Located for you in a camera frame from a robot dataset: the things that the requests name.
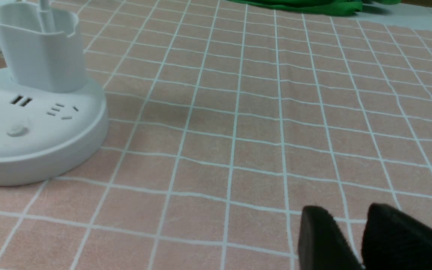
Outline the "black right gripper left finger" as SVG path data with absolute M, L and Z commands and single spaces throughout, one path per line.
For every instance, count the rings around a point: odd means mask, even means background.
M 302 209 L 298 257 L 301 270 L 362 270 L 333 216 L 317 205 Z

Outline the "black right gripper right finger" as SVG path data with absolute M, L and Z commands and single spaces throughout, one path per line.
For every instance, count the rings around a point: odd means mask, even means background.
M 361 256 L 367 270 L 432 270 L 432 228 L 389 204 L 373 203 Z

